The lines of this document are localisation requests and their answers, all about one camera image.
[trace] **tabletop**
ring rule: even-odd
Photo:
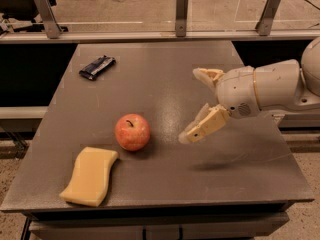
[[[114,57],[116,64],[96,81],[79,75],[102,55]],[[231,119],[198,143],[179,143],[179,133],[200,108],[215,105],[192,69],[241,66],[229,41],[78,45],[1,210],[92,209],[59,198],[87,146],[120,154],[108,194],[95,209],[312,200],[268,113]],[[150,142],[134,153],[123,150],[114,136],[117,120],[128,113],[143,115],[151,126]]]

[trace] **gray table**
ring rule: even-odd
[[[82,67],[104,54],[116,58],[114,67],[95,82],[79,76]],[[311,201],[313,194],[269,114],[231,120],[193,145],[178,142],[199,109],[206,102],[214,105],[210,90],[193,77],[192,69],[227,71],[241,65],[228,41],[79,45],[1,210],[37,220],[35,232],[52,226],[52,220],[71,228],[88,226],[91,220],[100,227],[186,224],[191,232],[199,222],[209,225],[222,217],[220,223],[231,225],[226,214],[233,214],[240,228],[248,214],[261,225],[278,221],[263,229],[265,234],[274,231],[287,221],[284,211],[292,203]],[[121,149],[114,137],[116,121],[127,113],[142,114],[152,129],[150,143],[134,154]],[[68,204],[58,196],[86,146],[120,153],[108,195],[97,209]],[[135,214],[130,217],[135,220],[118,216],[121,212]],[[254,235],[259,230],[232,236]],[[195,238],[190,233],[186,239]]]

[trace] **glass barrier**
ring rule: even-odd
[[[266,1],[189,0],[187,31],[254,30]],[[320,7],[320,0],[281,0],[273,29],[320,29],[317,4]],[[175,31],[176,0],[56,0],[52,11],[69,32]],[[41,29],[41,17],[35,16],[34,22],[32,18],[30,13],[27,20],[5,22],[14,29],[21,25]]]

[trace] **yellow sponge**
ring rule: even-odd
[[[117,158],[116,151],[84,148],[76,159],[69,185],[59,196],[67,202],[99,206],[108,192],[110,170]]]

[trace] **metal post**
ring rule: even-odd
[[[176,36],[185,37],[187,32],[188,0],[176,2]]]
[[[42,18],[47,37],[58,38],[62,32],[51,10],[49,0],[34,0]]]
[[[256,25],[256,30],[260,36],[268,36],[271,32],[273,19],[278,10],[281,0],[267,0],[261,18]]]

